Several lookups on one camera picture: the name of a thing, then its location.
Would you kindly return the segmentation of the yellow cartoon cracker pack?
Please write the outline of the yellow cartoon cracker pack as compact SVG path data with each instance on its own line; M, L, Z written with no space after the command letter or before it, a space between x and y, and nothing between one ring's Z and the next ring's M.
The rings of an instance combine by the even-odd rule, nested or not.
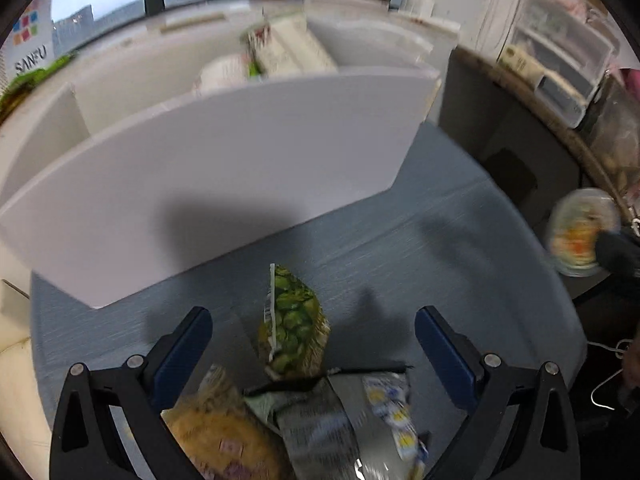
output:
M205 479L295 477L282 440L253 414L221 366L163 411L163 420Z

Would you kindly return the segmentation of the blue yellow candy packet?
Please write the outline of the blue yellow candy packet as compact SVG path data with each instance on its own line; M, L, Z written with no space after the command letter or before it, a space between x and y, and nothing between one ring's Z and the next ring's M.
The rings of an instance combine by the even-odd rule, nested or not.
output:
M364 376L362 385L371 412L390 430L396 455L408 467L400 478L422 479L428 452L410 416L407 376L393 372L376 373Z

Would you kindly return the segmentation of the white SANFU shopping bag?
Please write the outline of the white SANFU shopping bag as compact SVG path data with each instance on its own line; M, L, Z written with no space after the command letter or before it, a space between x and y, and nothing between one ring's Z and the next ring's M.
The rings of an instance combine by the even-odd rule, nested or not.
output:
M52 0L32 0L1 47L1 91L18 76L54 61Z

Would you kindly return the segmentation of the clear plastic drawer unit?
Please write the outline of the clear plastic drawer unit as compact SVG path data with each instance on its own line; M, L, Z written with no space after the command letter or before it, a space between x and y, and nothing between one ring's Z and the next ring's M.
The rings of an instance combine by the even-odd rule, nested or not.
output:
M524 80L568 128L579 126L613 45L554 0L518 0L498 63Z

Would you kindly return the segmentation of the cream sofa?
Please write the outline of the cream sofa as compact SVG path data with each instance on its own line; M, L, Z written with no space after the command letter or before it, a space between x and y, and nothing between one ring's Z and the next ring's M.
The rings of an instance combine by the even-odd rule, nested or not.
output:
M30 338L30 302L1 282L1 434L26 474L49 477L51 429L40 399Z

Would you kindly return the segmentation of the white printed snack bag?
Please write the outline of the white printed snack bag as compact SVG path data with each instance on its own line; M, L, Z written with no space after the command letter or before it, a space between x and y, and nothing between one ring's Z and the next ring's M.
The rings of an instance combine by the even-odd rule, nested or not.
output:
M309 29L306 15L270 18L246 32L250 54L260 72L271 77L335 73L337 65Z

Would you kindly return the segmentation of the dark side table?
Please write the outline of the dark side table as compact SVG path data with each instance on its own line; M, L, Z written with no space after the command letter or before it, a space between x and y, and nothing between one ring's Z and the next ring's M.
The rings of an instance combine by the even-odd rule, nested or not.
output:
M485 168L541 240L553 206L578 188L607 192L620 220L631 224L623 195L580 134L524 81L464 47L450 52L437 123Z

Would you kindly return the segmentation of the green packets on sill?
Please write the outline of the green packets on sill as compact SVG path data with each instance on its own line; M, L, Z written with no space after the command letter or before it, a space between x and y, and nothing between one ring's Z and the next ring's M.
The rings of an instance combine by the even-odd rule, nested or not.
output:
M4 90L0 101L0 122L5 122L14 110L17 109L40 84L62 70L76 58L76 52L62 55L48 68L38 68L33 72L18 76Z

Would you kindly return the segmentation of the green bean snack bag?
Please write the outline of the green bean snack bag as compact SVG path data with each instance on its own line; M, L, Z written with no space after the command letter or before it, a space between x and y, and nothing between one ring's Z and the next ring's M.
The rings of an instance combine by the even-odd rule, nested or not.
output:
M285 266L271 263L258 330L258 353L267 375L273 380L318 375L330 331L316 293Z

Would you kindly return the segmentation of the grey foil snack packet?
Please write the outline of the grey foil snack packet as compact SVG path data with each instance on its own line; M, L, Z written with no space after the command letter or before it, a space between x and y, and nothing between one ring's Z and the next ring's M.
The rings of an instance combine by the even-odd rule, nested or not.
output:
M334 370L245 393L254 414L282 439L299 479L401 479L407 472L390 430L371 412L362 378L387 370Z

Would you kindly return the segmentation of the white storage box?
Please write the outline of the white storage box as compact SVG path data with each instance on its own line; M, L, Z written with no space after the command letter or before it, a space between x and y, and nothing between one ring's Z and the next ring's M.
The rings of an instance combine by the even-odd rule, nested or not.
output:
M58 89L2 181L2 242L99 309L390 188L439 73L397 26L309 25L335 72L194 92L153 46Z

